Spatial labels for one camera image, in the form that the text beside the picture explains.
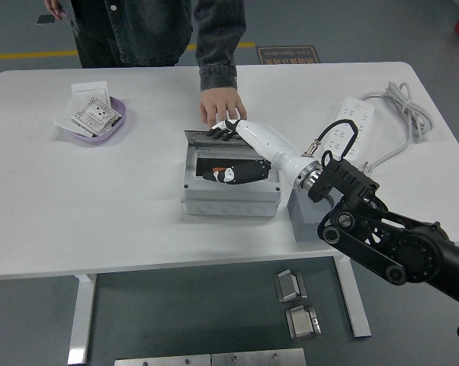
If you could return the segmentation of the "person's right hand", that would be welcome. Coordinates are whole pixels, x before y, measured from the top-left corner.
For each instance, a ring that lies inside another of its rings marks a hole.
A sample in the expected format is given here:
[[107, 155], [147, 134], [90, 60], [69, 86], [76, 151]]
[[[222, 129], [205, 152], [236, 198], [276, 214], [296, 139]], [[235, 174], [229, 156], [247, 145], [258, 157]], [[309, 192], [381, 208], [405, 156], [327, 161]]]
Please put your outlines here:
[[43, 3], [45, 4], [48, 12], [54, 16], [56, 20], [61, 21], [64, 18], [65, 13], [61, 4], [57, 0], [43, 0]]

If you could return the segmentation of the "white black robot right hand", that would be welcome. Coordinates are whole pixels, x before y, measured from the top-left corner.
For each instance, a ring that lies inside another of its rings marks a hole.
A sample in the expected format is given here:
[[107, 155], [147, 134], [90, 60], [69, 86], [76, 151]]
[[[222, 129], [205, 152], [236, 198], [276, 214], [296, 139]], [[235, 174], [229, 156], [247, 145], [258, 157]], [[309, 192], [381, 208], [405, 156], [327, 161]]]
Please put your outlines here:
[[215, 140], [227, 141], [239, 135], [260, 156], [218, 172], [206, 172], [203, 178], [228, 185], [260, 181], [268, 177], [271, 169], [282, 171], [288, 183], [296, 190], [310, 188], [322, 173], [322, 167], [313, 157], [303, 156], [273, 127], [248, 120], [224, 120], [217, 123], [207, 135]]

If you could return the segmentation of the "person's left hand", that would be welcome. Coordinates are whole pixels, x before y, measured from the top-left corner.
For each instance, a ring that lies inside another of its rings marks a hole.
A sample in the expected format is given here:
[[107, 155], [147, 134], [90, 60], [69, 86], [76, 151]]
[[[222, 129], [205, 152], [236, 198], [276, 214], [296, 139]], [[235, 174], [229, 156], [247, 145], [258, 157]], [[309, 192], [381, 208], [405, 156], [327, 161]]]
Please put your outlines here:
[[225, 119], [246, 119], [247, 111], [235, 88], [211, 88], [201, 92], [201, 122], [213, 127]]

